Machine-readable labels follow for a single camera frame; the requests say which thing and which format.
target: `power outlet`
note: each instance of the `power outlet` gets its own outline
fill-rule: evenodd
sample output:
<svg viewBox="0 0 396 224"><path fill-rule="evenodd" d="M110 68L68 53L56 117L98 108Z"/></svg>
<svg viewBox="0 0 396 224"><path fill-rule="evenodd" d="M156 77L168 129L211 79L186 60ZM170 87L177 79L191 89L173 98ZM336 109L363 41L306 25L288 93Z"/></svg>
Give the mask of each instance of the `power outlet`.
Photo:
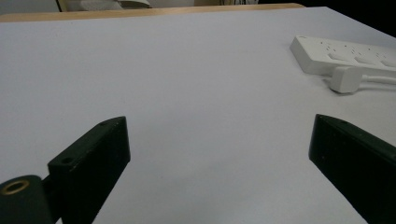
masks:
<svg viewBox="0 0 396 224"><path fill-rule="evenodd" d="M364 68L369 76L396 77L396 49L297 35L290 50L307 74L329 75L334 68Z"/></svg>

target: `power strip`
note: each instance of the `power strip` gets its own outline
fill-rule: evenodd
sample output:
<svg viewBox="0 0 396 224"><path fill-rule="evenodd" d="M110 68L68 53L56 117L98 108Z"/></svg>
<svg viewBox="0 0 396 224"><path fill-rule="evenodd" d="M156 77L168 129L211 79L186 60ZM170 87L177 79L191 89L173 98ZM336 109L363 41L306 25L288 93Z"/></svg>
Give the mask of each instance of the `power strip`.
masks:
<svg viewBox="0 0 396 224"><path fill-rule="evenodd" d="M297 35L290 50L305 73L332 75L331 89L341 93L357 90L363 80L396 80L396 49Z"/></svg>

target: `bolt hole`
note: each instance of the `bolt hole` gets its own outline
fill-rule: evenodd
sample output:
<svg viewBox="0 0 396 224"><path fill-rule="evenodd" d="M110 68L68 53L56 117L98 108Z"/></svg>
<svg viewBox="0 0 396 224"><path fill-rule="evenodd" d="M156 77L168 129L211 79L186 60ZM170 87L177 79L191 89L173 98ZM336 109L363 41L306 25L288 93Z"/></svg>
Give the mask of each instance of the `bolt hole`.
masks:
<svg viewBox="0 0 396 224"><path fill-rule="evenodd" d="M72 160L73 160L73 158L66 157L66 158L64 158L64 159L62 160L62 163L63 163L63 164L67 164L67 163L70 163Z"/></svg>
<svg viewBox="0 0 396 224"><path fill-rule="evenodd" d="M4 195L10 195L18 193L29 186L29 181L27 180L17 180L12 183L7 184L2 188L1 193Z"/></svg>

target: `wooden table edge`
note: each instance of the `wooden table edge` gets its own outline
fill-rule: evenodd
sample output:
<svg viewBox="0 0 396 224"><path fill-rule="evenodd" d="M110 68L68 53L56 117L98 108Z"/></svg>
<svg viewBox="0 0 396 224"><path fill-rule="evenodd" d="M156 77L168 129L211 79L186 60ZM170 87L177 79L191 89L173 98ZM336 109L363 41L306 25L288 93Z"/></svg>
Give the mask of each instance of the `wooden table edge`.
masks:
<svg viewBox="0 0 396 224"><path fill-rule="evenodd" d="M0 15L0 22L10 21L68 21L101 18L142 17L156 15L172 15L199 12L220 12L240 10L271 10L299 8L303 5L296 3L259 4L238 6L210 6L210 7L163 7L106 11L73 11L73 12L40 12L40 13L13 13Z"/></svg>

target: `brass ring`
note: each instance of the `brass ring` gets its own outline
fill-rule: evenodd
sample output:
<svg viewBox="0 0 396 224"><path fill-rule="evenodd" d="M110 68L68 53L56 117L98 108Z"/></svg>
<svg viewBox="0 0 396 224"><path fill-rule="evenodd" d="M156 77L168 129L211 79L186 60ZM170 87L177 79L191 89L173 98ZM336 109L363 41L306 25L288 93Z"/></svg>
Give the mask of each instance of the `brass ring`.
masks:
<svg viewBox="0 0 396 224"><path fill-rule="evenodd" d="M21 190L26 189L29 186L29 181L27 180L16 180L1 189L1 193L4 195L11 195L18 193Z"/></svg>

